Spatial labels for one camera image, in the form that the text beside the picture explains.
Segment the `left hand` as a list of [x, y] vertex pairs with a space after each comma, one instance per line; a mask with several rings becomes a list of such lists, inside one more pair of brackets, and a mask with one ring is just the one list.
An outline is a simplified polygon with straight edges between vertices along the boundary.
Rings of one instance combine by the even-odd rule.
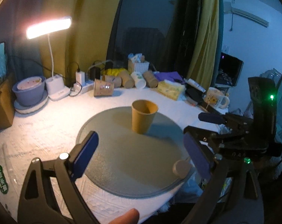
[[139, 212], [137, 209], [132, 208], [125, 214], [110, 221], [109, 224], [137, 224], [139, 221]]

